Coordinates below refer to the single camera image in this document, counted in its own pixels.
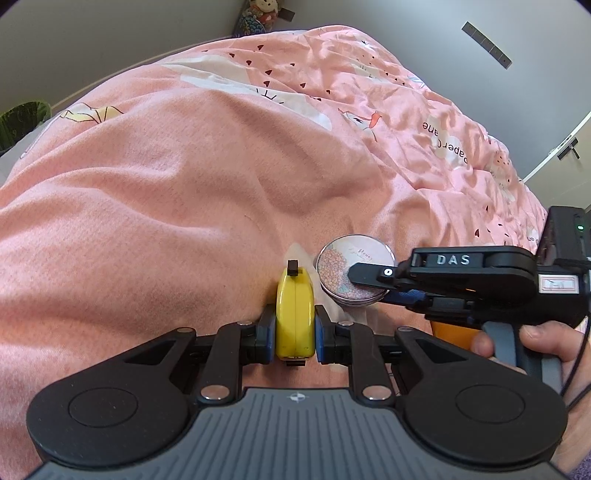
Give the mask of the yellow tape measure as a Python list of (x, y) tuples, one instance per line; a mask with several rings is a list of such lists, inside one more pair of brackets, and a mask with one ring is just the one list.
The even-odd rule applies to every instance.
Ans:
[(308, 271), (287, 261), (276, 289), (276, 357), (303, 367), (315, 355), (315, 295)]

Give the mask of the white door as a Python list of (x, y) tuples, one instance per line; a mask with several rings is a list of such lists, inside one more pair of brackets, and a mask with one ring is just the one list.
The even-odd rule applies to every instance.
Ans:
[(551, 206), (572, 206), (582, 208), (585, 212), (590, 211), (590, 117), (591, 113), (588, 112), (580, 123), (565, 137), (565, 139), (569, 136), (576, 136), (578, 138), (576, 151), (580, 155), (579, 159), (573, 153), (565, 156), (562, 161), (559, 161), (557, 158), (551, 159), (550, 153), (552, 150), (524, 179), (525, 185), (545, 208)]

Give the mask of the pink printed bed duvet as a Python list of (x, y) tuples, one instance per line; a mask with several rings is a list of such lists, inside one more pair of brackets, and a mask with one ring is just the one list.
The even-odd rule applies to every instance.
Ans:
[(373, 236), (535, 249), (505, 145), (345, 26), (211, 42), (50, 121), (1, 189), (1, 475), (53, 381), (182, 325), (259, 315), (290, 253)]

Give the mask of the plush toys pile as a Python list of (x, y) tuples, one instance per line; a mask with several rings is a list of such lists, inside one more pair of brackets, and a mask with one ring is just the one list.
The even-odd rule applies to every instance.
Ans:
[(242, 2), (235, 27), (232, 30), (233, 37), (266, 34), (273, 30), (277, 19), (287, 22), (294, 20), (293, 10), (283, 6), (280, 0), (245, 0)]

